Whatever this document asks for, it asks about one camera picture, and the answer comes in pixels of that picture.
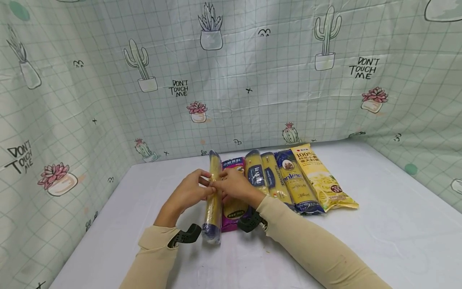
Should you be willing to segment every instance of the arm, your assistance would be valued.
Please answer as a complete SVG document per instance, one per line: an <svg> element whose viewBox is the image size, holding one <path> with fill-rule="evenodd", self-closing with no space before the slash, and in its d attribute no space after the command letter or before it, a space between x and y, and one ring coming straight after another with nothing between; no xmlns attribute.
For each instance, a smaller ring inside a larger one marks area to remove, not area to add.
<svg viewBox="0 0 462 289"><path fill-rule="evenodd" d="M328 289L390 289L347 245L320 226L265 197L257 211L268 222L266 235L280 243Z"/></svg>
<svg viewBox="0 0 462 289"><path fill-rule="evenodd" d="M178 246L169 248L170 240L179 232L176 221L185 209L216 192L208 186L210 173L196 170L175 189L157 216L154 225L147 228L138 245L140 251L128 270L119 289L164 289L178 252Z"/></svg>

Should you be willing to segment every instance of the white tabletop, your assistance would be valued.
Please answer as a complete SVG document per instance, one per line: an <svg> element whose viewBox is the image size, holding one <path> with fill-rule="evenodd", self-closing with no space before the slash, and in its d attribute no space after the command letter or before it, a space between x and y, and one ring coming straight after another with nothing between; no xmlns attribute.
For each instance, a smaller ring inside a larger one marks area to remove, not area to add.
<svg viewBox="0 0 462 289"><path fill-rule="evenodd" d="M392 288L462 288L460 213L366 144L346 140L313 149L360 208L332 210L310 221L350 246ZM184 176L208 166L208 156L202 156L131 167L50 288L118 288L144 228ZM203 202L188 209L178 227L202 225L204 210ZM224 233L220 246L201 237L180 245L167 287L322 288L260 227L249 234Z"/></svg>

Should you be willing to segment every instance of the pasta package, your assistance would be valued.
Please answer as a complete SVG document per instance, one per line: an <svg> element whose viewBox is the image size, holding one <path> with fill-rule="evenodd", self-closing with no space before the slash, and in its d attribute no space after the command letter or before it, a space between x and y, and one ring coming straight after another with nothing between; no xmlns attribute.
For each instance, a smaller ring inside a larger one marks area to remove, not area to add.
<svg viewBox="0 0 462 289"><path fill-rule="evenodd" d="M223 170L226 168L234 168L244 174L244 158L235 158L226 160L222 163ZM249 205L241 200L231 198L226 204L223 204L223 215L221 217L221 231L229 232L237 230L237 221L240 217L249 217Z"/></svg>
<svg viewBox="0 0 462 289"><path fill-rule="evenodd" d="M292 151L277 152L275 157L286 187L292 196L295 209L307 215L324 213L310 186L306 183Z"/></svg>
<svg viewBox="0 0 462 289"><path fill-rule="evenodd" d="M258 149L250 151L250 153L245 156L244 175L252 186L269 195L265 173L263 172L263 162L261 161Z"/></svg>
<svg viewBox="0 0 462 289"><path fill-rule="evenodd" d="M210 181L220 180L220 173L222 171L221 158L214 151L209 152L210 158ZM221 191L218 190L216 193L211 194L207 197L205 222L202 226L202 237L209 244L220 244L221 241Z"/></svg>
<svg viewBox="0 0 462 289"><path fill-rule="evenodd" d="M264 153L261 155L261 160L263 162L263 170L265 172L266 180L268 181L270 196L278 198L291 210L295 211L295 206L293 205L292 198L284 183L274 154L271 152Z"/></svg>
<svg viewBox="0 0 462 289"><path fill-rule="evenodd" d="M354 209L359 207L358 203L341 189L337 180L313 152L310 144L291 148L291 150L326 212L340 207Z"/></svg>

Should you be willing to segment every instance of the grid pattern fabric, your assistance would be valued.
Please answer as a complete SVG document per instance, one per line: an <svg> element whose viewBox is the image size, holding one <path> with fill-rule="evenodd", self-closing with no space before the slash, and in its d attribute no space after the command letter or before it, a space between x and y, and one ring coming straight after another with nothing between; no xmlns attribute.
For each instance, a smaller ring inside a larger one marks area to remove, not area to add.
<svg viewBox="0 0 462 289"><path fill-rule="evenodd" d="M0 289L48 288L131 165L210 149L362 139L462 212L461 19L462 0L0 0Z"/></svg>

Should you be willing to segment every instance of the beige sleeve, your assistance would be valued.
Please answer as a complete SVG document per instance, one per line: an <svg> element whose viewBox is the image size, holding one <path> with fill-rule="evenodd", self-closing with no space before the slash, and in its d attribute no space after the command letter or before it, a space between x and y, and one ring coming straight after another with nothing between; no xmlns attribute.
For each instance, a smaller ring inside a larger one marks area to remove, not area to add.
<svg viewBox="0 0 462 289"><path fill-rule="evenodd" d="M179 231L157 226L146 228L138 242L141 249L119 288L165 289L178 252L178 246L170 249L167 244Z"/></svg>
<svg viewBox="0 0 462 289"><path fill-rule="evenodd" d="M390 289L347 245L320 226L265 197L257 211L268 222L266 235L327 289Z"/></svg>

